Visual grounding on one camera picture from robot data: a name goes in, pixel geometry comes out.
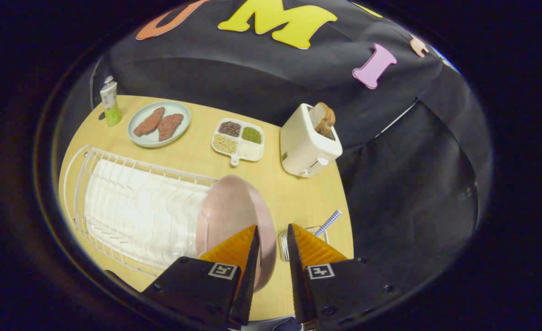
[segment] pink plate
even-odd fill
[[[256,224],[259,228],[259,259],[254,277],[254,291],[262,289],[273,274],[277,243],[275,226],[263,197],[248,182],[237,176],[225,176],[208,193],[198,222],[197,251],[209,251],[239,231]]]

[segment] pink letter i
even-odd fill
[[[371,55],[367,63],[361,69],[353,70],[353,77],[357,78],[370,89],[378,86],[378,78],[387,69],[387,66],[398,63],[389,50],[386,50],[379,44],[374,44],[374,46],[375,52]]]

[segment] blue and white brush handle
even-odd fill
[[[314,234],[316,237],[318,237],[319,235],[321,235],[324,231],[326,231],[326,229],[328,229],[328,227],[334,223],[334,221],[336,221],[337,218],[339,218],[339,216],[342,214],[342,212],[340,210],[336,210],[334,212],[334,214],[332,214],[332,216],[330,216],[330,218],[328,218],[328,220],[326,221],[326,223],[324,223],[323,226],[321,226],[320,229],[318,229],[318,231],[316,231],[316,233]]]

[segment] grain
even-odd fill
[[[252,141],[253,143],[261,143],[261,132],[255,128],[244,128],[242,131],[242,138],[244,140]]]
[[[218,130],[218,132],[237,137],[240,134],[240,124],[230,121],[223,122],[220,125],[220,130]]]
[[[221,134],[216,134],[214,136],[214,148],[224,153],[236,153],[237,145],[238,143],[236,141],[226,138]]]

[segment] toaster knob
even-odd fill
[[[319,158],[317,158],[317,160],[318,160],[318,163],[322,164],[323,166],[328,164],[328,160],[325,159],[324,157],[319,157]]]

